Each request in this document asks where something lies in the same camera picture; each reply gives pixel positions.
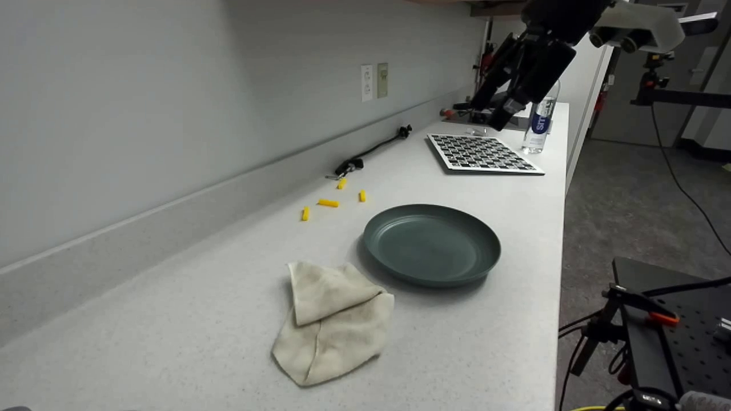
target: black stand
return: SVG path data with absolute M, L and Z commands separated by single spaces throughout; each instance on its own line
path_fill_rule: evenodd
M 614 259 L 614 282 L 642 293 L 700 278 Z M 620 309 L 632 385 L 654 385 L 678 397 L 684 390 L 731 397 L 731 352 L 715 340 L 716 319 L 731 316 L 731 287 L 678 293 L 657 302 L 682 322 L 673 328 L 646 327 L 646 314 Z
M 654 90 L 639 91 L 632 106 L 672 103 L 672 106 L 703 106 L 703 107 L 731 107 L 728 94 L 699 94 L 699 91 L 668 91 Z

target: white wall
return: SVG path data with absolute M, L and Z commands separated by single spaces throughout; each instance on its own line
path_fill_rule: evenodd
M 466 90 L 479 27 L 406 0 L 1 0 L 0 268 Z

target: equipment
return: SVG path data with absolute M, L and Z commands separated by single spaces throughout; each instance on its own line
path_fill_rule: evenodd
M 646 56 L 643 75 L 639 81 L 638 98 L 632 106 L 672 103 L 672 106 L 703 106 L 703 107 L 731 107 L 728 94 L 699 94 L 699 91 L 668 91 L 667 77 L 659 77 L 657 68 L 672 60 L 668 56 Z
M 642 290 L 657 290 L 699 282 L 694 277 L 616 259 L 614 282 Z M 716 322 L 728 316 L 728 287 L 706 287 L 691 293 L 662 295 L 667 310 L 682 316 L 678 327 L 648 327 L 642 314 L 623 306 L 623 336 L 628 343 L 626 375 L 635 385 L 654 385 L 675 397 L 700 390 L 731 397 L 731 352 L 716 340 Z
M 681 18 L 667 8 L 628 4 L 616 0 L 529 0 L 523 9 L 527 25 L 521 37 L 507 37 L 488 60 L 473 101 L 454 106 L 458 114 L 481 116 L 502 131 L 527 103 L 538 103 L 567 70 L 574 46 L 590 34 L 594 46 L 620 46 L 672 56 L 684 37 L 715 30 L 716 16 Z
M 631 293 L 620 286 L 609 286 L 604 296 L 608 296 L 608 303 L 603 306 L 603 310 L 599 310 L 594 316 L 594 319 L 584 328 L 584 340 L 580 344 L 578 359 L 570 364 L 570 375 L 580 375 L 584 369 L 584 366 L 592 359 L 599 343 L 623 340 L 620 327 L 612 324 L 612 318 L 616 316 L 618 309 L 643 310 L 643 314 L 648 314 L 646 322 L 657 324 L 657 327 L 681 324 L 681 318 L 673 316 L 672 310 L 667 310 L 664 306 L 659 306 L 657 302 L 654 302 L 643 295 Z

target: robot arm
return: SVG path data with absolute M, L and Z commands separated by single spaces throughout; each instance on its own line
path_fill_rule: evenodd
M 672 52 L 682 27 L 672 9 L 614 4 L 614 0 L 529 0 L 526 32 L 498 48 L 474 98 L 454 109 L 486 113 L 486 125 L 502 131 L 527 103 L 538 103 L 567 70 L 574 46 L 590 32 L 594 46 Z

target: small yellow piece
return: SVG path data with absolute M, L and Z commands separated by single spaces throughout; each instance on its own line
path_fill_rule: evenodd
M 347 179 L 338 179 L 335 190 L 347 190 Z
M 312 217 L 312 211 L 311 207 L 301 207 L 299 221 L 311 221 L 311 217 Z
M 320 207 L 339 207 L 339 203 L 334 202 L 334 199 L 320 199 L 318 206 L 320 206 Z

